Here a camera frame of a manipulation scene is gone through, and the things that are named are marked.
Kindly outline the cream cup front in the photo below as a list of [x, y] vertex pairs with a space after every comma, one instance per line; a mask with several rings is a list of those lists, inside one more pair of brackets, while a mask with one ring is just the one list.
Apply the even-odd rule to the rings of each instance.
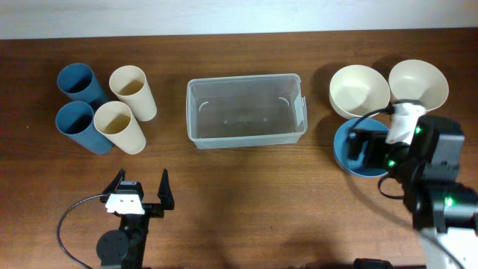
[[120, 101], [106, 102], [96, 111], [93, 124], [115, 146], [129, 155], [142, 152], [146, 137], [130, 107]]

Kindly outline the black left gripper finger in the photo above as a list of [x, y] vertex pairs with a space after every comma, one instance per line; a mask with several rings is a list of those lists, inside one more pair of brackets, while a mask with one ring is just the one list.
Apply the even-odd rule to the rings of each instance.
[[117, 190], [119, 184], [124, 181], [124, 179], [125, 179], [125, 170], [120, 169], [118, 174], [111, 181], [111, 183], [103, 190], [102, 195], [108, 196], [110, 194], [113, 194]]
[[173, 198], [173, 192], [171, 191], [167, 169], [164, 169], [161, 175], [161, 182], [157, 196], [161, 202], [163, 210], [173, 210], [175, 208], [175, 201]]

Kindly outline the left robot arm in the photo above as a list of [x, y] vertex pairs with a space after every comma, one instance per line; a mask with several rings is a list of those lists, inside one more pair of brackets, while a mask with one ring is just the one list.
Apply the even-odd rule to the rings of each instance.
[[103, 190], [100, 202], [108, 213], [120, 218], [118, 229], [106, 232], [98, 240], [96, 253], [102, 268], [143, 267], [149, 221], [162, 218], [165, 211], [175, 208], [169, 175], [163, 170], [158, 188], [159, 203], [143, 202], [143, 187], [138, 181], [127, 181], [121, 169], [113, 181]]

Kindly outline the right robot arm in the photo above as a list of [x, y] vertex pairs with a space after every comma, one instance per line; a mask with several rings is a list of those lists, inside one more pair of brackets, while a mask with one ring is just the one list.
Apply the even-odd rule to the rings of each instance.
[[385, 131], [347, 131], [347, 156], [360, 153], [366, 168], [386, 170], [403, 189], [428, 268], [477, 267], [477, 192], [457, 182], [465, 141], [454, 120], [423, 115], [412, 128], [411, 143], [387, 144]]

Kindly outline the cream bowl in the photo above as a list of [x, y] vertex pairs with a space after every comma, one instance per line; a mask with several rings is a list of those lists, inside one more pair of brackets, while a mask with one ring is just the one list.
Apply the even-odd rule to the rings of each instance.
[[426, 61], [405, 60], [390, 71], [391, 99], [417, 100], [427, 111], [440, 108], [449, 96], [449, 84], [441, 70]]
[[375, 69], [363, 65], [339, 69], [329, 84], [332, 108], [348, 120], [385, 108], [390, 99], [390, 87], [385, 78]]

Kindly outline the blue bowl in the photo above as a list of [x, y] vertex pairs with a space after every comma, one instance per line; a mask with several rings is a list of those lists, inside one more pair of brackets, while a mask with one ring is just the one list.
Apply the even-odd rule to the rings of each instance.
[[335, 133], [334, 137], [334, 157], [338, 164], [338, 166], [345, 172], [352, 176], [362, 177], [362, 178], [373, 178], [384, 176], [386, 171], [383, 169], [376, 169], [376, 168], [367, 168], [364, 166], [364, 159], [365, 159], [365, 152], [367, 149], [367, 143], [364, 143], [361, 152], [358, 155], [357, 160], [352, 160], [348, 158], [348, 152], [350, 149], [350, 145], [347, 142], [348, 133], [350, 127], [357, 121], [358, 119], [351, 119], [346, 121], [343, 125], [341, 125]]

